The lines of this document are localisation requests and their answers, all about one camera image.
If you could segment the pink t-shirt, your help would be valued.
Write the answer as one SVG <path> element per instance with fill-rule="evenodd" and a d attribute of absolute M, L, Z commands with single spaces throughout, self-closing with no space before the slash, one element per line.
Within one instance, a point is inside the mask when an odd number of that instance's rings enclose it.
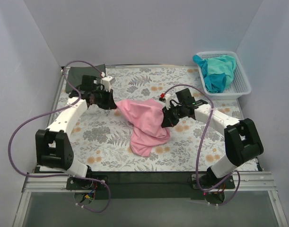
<path fill-rule="evenodd" d="M 132 152 L 141 157 L 149 157 L 154 147 L 170 140 L 170 130 L 162 128 L 162 104 L 153 99 L 135 101 L 130 99 L 116 103 L 125 119 L 133 124 L 130 139 Z"/>

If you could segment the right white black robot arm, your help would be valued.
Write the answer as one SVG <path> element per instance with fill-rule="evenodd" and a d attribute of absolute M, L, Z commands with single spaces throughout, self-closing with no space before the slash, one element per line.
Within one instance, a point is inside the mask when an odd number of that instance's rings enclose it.
<path fill-rule="evenodd" d="M 223 184 L 238 167 L 264 152 L 255 123 L 246 118 L 240 120 L 228 116 L 214 108 L 211 101 L 195 100 L 190 90 L 185 88 L 176 93 L 174 100 L 168 93 L 160 95 L 165 103 L 162 109 L 163 128 L 174 127 L 180 119 L 192 118 L 206 124 L 224 136 L 225 155 L 210 166 L 203 175 L 195 171 L 195 187 L 202 191 L 212 190 Z"/>

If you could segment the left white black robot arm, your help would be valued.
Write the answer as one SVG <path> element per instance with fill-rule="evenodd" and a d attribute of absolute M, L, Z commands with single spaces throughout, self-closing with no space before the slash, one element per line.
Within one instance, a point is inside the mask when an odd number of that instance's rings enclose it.
<path fill-rule="evenodd" d="M 41 166 L 57 169 L 69 175 L 86 177 L 89 167 L 74 157 L 70 144 L 72 130 L 91 106 L 104 110 L 116 109 L 111 85 L 115 78 L 101 73 L 99 77 L 84 75 L 81 84 L 74 87 L 67 108 L 45 129 L 35 134 L 36 158 Z"/>

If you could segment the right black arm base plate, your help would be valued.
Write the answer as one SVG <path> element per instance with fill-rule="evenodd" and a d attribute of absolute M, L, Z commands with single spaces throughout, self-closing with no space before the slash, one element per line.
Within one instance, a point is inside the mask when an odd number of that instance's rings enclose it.
<path fill-rule="evenodd" d="M 222 178 L 216 178 L 213 176 L 209 176 L 208 172 L 199 172 L 198 173 L 198 178 L 199 178 L 199 183 L 203 189 L 208 189 L 213 187 L 214 185 L 218 184 L 221 180 L 223 180 L 225 177 Z M 193 189 L 199 189 L 197 187 L 197 182 L 196 182 L 196 174 L 192 173 L 189 178 L 187 179 L 188 184 L 193 188 Z M 220 189 L 225 187 L 225 189 L 234 189 L 236 186 L 232 175 L 229 175 L 228 178 L 226 178 L 225 181 L 223 181 L 221 184 L 219 184 L 216 189 Z"/>

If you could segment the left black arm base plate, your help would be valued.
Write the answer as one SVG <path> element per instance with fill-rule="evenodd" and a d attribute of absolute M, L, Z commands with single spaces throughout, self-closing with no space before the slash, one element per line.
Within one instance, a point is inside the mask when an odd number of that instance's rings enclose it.
<path fill-rule="evenodd" d="M 108 175 L 93 175 L 90 178 L 108 183 Z M 105 186 L 96 181 L 82 180 L 76 177 L 69 177 L 66 184 L 66 190 L 92 190 L 94 187 L 97 190 L 105 190 Z"/>

